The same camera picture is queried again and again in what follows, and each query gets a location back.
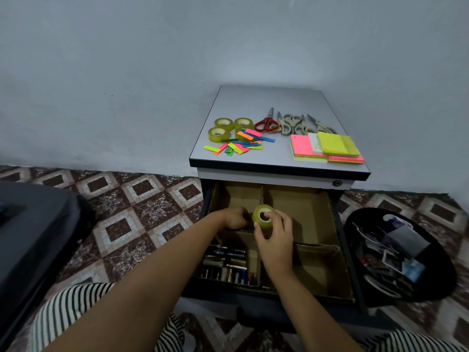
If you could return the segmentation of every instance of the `clear tape roll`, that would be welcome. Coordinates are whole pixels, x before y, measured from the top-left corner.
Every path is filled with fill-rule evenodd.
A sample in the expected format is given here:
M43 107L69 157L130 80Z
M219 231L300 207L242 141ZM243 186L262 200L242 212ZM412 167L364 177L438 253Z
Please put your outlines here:
M252 213L252 220L254 222L257 222L259 226L261 226L261 229L263 230L268 230L272 228L272 219L269 218L262 218L261 214L262 213L268 213L274 211L272 206L269 205L259 205L254 209L254 212Z
M213 127L208 130L208 139L215 143L227 140L230 137L230 133L220 127Z
M215 127L224 129L226 131L232 131L235 128L233 121L226 118L220 118L215 120Z
M238 132L240 129L254 129L254 123L252 120L240 117L234 121L234 129Z

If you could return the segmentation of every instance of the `hand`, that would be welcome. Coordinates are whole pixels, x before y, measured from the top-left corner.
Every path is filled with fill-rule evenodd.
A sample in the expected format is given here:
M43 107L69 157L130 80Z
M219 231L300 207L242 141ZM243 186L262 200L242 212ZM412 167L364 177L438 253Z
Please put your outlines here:
M256 222L254 223L254 236L267 274L275 284L274 280L277 277L293 273L292 219L279 210L275 210L275 213L265 213L265 215L272 219L272 236L265 239L261 227Z
M244 207L228 207L223 210L215 211L212 214L217 215L221 220L220 229L238 230L248 224L243 215L248 214Z

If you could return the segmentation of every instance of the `gray-handled scissors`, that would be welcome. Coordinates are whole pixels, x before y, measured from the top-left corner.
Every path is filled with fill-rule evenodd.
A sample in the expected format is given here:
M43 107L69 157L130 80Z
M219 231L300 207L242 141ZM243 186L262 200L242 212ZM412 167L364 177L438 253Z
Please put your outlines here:
M274 131L274 133L281 132L282 135L289 135L292 132L292 128L288 123L285 122L284 118L277 112L277 122L278 122L278 129Z
M324 126L322 123L320 123L317 119L313 118L309 114L306 114L306 116L308 116L309 119L313 121L313 123L318 127L318 129L316 130L317 132L333 133L337 135L337 132L332 127Z
M301 122L296 125L295 127L295 134L296 135L307 135L308 133L315 133L315 130L308 127L308 123L304 118L304 115L301 115Z

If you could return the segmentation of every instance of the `mosaic floor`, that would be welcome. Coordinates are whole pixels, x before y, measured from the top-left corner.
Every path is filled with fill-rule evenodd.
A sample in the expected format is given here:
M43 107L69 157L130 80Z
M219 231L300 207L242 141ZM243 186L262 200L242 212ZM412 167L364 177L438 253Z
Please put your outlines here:
M97 213L92 235L63 267L48 296L81 282L115 282L147 254L196 222L202 207L197 178L0 166L0 180L30 182L79 192ZM347 191L338 204L343 221L361 207L380 207L412 219L443 245L458 273L453 295L437 302L380 308L408 331L469 348L468 215L448 196ZM236 321L181 315L196 337L196 351L300 351L295 335L257 331ZM24 351L28 324L9 351Z

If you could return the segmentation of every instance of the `scissor handle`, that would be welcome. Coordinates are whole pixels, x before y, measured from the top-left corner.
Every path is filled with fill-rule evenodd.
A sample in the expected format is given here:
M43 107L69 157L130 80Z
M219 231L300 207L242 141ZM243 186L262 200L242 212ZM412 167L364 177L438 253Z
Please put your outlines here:
M262 121L259 121L254 125L254 129L257 132L273 132L278 129L278 122L271 117L266 117Z

